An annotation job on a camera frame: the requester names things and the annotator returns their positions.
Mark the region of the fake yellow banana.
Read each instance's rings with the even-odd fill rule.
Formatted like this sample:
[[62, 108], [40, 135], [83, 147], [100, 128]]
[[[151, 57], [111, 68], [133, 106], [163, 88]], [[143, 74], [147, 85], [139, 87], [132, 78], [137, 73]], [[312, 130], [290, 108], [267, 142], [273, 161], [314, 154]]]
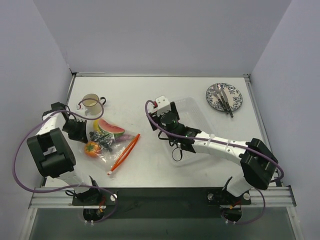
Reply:
[[95, 132], [100, 132], [101, 131], [100, 128], [99, 128], [99, 120], [98, 119], [93, 121], [93, 130]]

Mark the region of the clear zip bag orange seal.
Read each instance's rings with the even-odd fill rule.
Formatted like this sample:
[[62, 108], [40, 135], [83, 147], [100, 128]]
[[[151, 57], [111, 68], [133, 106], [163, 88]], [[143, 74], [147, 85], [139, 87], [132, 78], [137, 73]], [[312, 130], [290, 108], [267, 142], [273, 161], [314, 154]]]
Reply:
[[[87, 134], [88, 142], [92, 142], [90, 140], [89, 133], [95, 132], [94, 128], [93, 128], [93, 121], [94, 120], [91, 120], [87, 123], [86, 134]], [[134, 147], [136, 146], [136, 144], [138, 143], [138, 141], [140, 140], [140, 137], [141, 137], [141, 135], [139, 133], [129, 131], [125, 128], [123, 128], [123, 129], [125, 130], [124, 134], [132, 135], [132, 136], [134, 136], [134, 138], [129, 141], [123, 141], [123, 142], [116, 142], [115, 141], [111, 145], [112, 152], [109, 152], [108, 150], [101, 148], [101, 153], [100, 153], [99, 157], [92, 158], [92, 157], [89, 157], [86, 155], [86, 158], [88, 160], [92, 161], [97, 166], [103, 168], [108, 176], [112, 175], [113, 172], [115, 172], [116, 169], [128, 158], [129, 154], [132, 152], [132, 150], [134, 149]], [[114, 135], [114, 138], [117, 138], [117, 137], [124, 135], [124, 134], [113, 134], [113, 135]], [[84, 152], [85, 145], [80, 148], [84, 154], [85, 154], [85, 152]]]

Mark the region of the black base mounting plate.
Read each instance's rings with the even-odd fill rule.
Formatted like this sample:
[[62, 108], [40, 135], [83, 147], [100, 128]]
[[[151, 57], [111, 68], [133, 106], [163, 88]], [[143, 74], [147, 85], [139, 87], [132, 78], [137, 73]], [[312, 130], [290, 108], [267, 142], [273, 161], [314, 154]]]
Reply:
[[72, 199], [83, 207], [88, 221], [111, 219], [213, 219], [221, 213], [239, 220], [241, 208], [251, 204], [249, 192], [239, 197], [220, 187], [112, 188], [110, 192], [93, 190], [93, 197]]

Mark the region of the fake orange persimmon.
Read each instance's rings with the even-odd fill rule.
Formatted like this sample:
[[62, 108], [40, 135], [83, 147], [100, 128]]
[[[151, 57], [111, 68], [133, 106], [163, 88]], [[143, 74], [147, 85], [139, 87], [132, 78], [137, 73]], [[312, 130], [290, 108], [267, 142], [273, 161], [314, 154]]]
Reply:
[[101, 154], [101, 150], [102, 149], [100, 145], [94, 141], [90, 141], [84, 146], [85, 155], [91, 158], [99, 157], [99, 155]]

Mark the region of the fake purple eggplant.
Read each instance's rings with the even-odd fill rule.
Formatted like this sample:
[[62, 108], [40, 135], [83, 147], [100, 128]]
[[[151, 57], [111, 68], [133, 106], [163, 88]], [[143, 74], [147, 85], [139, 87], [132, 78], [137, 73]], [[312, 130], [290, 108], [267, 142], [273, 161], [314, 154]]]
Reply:
[[120, 143], [120, 142], [126, 142], [126, 141], [129, 141], [129, 140], [132, 140], [134, 138], [134, 136], [130, 135], [130, 134], [123, 134], [121, 136], [118, 136], [115, 138], [115, 141], [117, 143]]

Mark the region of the aluminium front rail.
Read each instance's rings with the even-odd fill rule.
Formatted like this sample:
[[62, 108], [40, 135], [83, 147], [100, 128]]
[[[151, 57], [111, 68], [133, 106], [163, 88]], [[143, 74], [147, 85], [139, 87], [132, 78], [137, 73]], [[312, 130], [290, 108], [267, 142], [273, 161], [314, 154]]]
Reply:
[[115, 204], [202, 204], [204, 206], [229, 207], [295, 207], [296, 201], [291, 187], [271, 186], [266, 190], [254, 188], [235, 197], [219, 187], [120, 187], [110, 192], [97, 204], [81, 203], [65, 191], [33, 194], [29, 207], [33, 209], [82, 208], [114, 206]]

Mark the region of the fake watermelon slice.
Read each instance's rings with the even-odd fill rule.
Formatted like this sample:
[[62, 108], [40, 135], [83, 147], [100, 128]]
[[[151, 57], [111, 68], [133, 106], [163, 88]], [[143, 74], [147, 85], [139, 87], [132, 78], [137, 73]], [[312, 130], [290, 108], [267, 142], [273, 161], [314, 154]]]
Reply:
[[119, 126], [108, 123], [104, 119], [99, 119], [97, 125], [101, 131], [108, 132], [114, 135], [122, 135], [125, 133], [125, 130]]

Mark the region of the fake dark grape bunch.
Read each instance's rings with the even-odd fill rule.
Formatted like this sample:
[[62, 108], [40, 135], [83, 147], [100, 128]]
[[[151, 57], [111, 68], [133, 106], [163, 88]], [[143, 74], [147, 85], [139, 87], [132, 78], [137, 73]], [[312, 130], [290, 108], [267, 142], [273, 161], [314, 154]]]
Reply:
[[98, 131], [90, 131], [89, 138], [91, 141], [96, 142], [104, 150], [112, 152], [112, 144], [115, 143], [115, 137], [112, 133], [102, 133]]

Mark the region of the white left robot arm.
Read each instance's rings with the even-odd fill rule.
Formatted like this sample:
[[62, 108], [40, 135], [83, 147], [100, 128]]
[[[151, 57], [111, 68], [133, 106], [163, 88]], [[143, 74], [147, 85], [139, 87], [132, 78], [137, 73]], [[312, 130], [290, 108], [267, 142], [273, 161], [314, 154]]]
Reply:
[[59, 179], [73, 191], [65, 193], [82, 204], [95, 206], [103, 198], [96, 181], [76, 168], [76, 157], [68, 139], [87, 144], [87, 121], [70, 118], [67, 106], [61, 102], [51, 104], [51, 110], [42, 115], [44, 124], [26, 143], [39, 173], [43, 177]]

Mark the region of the blue floral plate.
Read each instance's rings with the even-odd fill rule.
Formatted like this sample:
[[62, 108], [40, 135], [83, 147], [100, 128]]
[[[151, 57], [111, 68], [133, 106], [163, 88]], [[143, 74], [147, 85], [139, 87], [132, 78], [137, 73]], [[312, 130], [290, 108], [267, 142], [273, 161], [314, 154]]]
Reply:
[[241, 92], [228, 83], [214, 83], [205, 93], [208, 104], [217, 111], [232, 112], [238, 110], [243, 104]]

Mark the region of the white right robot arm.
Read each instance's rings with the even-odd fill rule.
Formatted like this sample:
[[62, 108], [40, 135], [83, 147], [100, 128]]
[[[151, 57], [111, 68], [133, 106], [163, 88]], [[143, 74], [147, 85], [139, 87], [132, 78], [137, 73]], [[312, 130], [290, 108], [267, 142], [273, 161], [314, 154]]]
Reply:
[[266, 190], [273, 182], [279, 162], [261, 140], [234, 141], [217, 137], [181, 124], [174, 102], [164, 106], [152, 104], [153, 110], [145, 112], [152, 129], [164, 133], [165, 140], [180, 152], [215, 156], [241, 167], [240, 174], [231, 176], [222, 188], [221, 197], [225, 203], [233, 204], [252, 188]]

